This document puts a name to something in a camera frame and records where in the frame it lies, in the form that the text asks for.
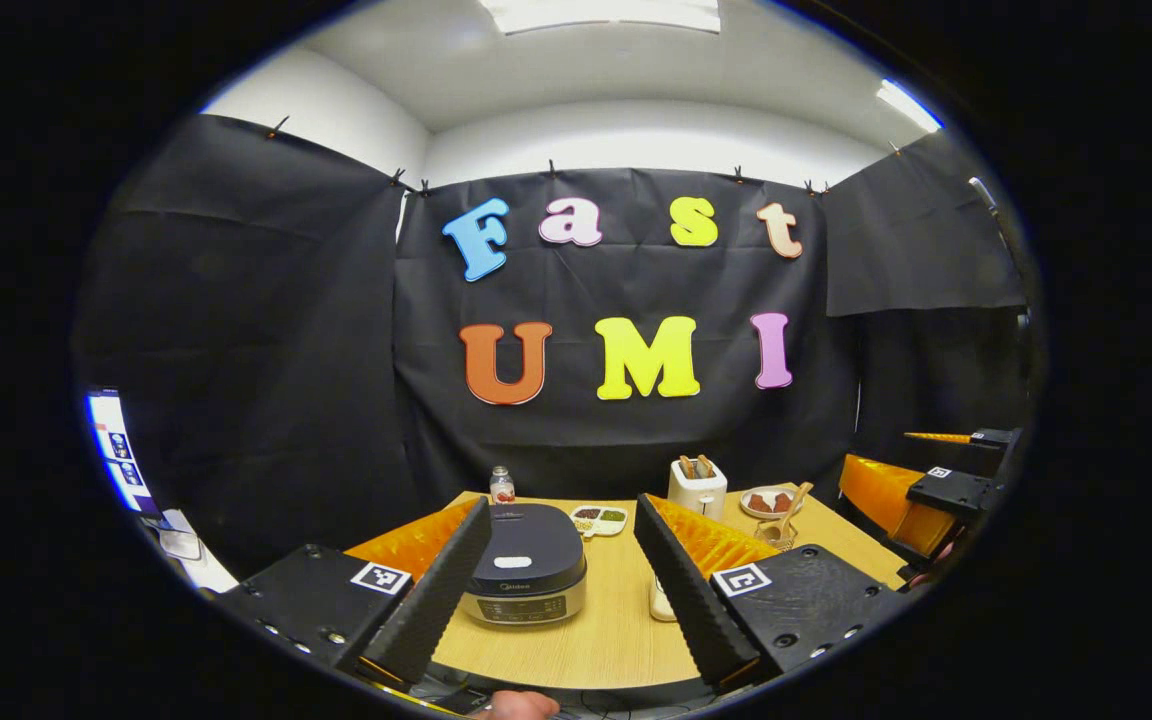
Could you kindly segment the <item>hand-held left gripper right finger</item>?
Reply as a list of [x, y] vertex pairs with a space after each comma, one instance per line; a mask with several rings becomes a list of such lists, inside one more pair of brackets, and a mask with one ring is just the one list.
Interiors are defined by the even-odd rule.
[[634, 536], [714, 691], [797, 679], [914, 602], [819, 544], [776, 551], [664, 498], [637, 497]]

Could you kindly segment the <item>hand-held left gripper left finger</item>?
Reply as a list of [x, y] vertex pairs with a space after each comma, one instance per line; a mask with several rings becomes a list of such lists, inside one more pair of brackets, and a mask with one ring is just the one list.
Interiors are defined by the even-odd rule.
[[429, 568], [306, 544], [218, 594], [238, 623], [297, 655], [392, 691], [420, 683], [492, 538], [492, 507], [462, 502], [422, 552]]

